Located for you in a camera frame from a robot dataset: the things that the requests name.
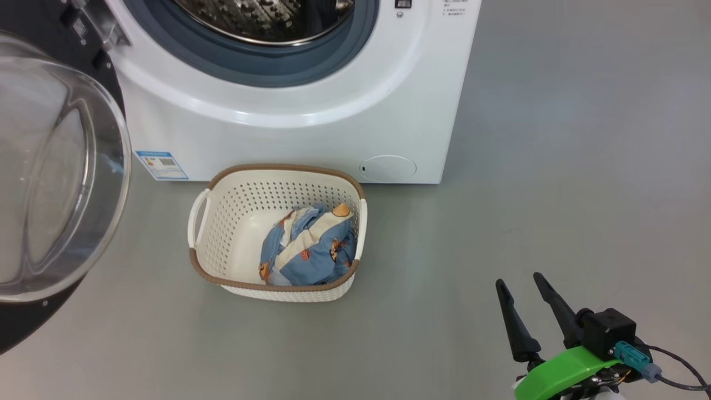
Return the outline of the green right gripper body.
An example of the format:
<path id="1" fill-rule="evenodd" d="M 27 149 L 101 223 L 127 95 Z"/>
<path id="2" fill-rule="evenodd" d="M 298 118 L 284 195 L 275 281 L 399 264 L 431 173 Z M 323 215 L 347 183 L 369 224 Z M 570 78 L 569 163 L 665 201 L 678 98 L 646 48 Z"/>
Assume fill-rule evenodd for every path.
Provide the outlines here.
<path id="1" fill-rule="evenodd" d="M 608 361 L 584 347 L 567 349 L 548 361 L 535 361 L 528 374 L 514 387 L 516 399 L 549 399 L 620 361 Z"/>

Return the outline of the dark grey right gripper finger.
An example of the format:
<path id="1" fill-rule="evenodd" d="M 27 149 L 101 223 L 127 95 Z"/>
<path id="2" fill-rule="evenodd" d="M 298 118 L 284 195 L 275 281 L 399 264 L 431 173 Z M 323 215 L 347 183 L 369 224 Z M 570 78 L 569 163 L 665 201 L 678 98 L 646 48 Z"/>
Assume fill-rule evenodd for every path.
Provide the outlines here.
<path id="1" fill-rule="evenodd" d="M 569 304 L 564 301 L 542 273 L 535 272 L 533 278 L 543 301 L 550 306 L 564 335 L 564 347 L 571 349 L 580 346 L 583 330 L 577 322 L 576 313 L 573 312 Z"/>
<path id="2" fill-rule="evenodd" d="M 515 309 L 514 298 L 503 279 L 497 279 L 496 293 L 513 360 L 518 363 L 541 363 L 543 359 L 539 352 L 542 348 L 526 329 Z"/>

